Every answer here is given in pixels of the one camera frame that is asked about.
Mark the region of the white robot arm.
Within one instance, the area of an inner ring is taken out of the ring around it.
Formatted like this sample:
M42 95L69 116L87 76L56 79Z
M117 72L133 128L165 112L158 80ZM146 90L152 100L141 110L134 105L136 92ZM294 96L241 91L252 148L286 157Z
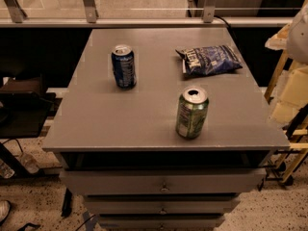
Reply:
M299 11L291 23L287 52L291 59L308 64L308 4Z

